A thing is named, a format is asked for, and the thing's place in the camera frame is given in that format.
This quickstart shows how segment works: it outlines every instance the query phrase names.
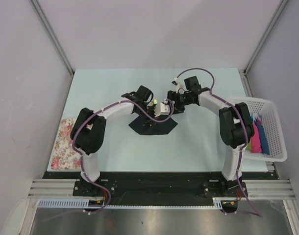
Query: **gray floor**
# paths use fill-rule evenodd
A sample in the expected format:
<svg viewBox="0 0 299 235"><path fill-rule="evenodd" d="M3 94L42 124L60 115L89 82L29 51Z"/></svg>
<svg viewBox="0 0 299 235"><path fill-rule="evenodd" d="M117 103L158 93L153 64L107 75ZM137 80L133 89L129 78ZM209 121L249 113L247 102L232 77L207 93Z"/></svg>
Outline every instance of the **gray floor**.
<svg viewBox="0 0 299 235"><path fill-rule="evenodd" d="M32 235L291 235L282 201L253 202L263 218L227 215L219 210L106 209L95 215L74 212L40 220L67 209L37 210ZM239 210L249 210L242 201Z"/></svg>

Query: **pink floral fabric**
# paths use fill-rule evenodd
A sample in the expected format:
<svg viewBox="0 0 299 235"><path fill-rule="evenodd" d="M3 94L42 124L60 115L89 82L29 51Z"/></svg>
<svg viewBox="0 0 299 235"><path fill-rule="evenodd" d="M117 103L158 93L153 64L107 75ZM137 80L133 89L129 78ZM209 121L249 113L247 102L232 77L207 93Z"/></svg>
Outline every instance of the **pink floral fabric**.
<svg viewBox="0 0 299 235"><path fill-rule="evenodd" d="M81 168L80 155L73 151L72 140L70 139L75 120L75 118L69 118L60 122L50 165L53 170L75 170Z"/></svg>

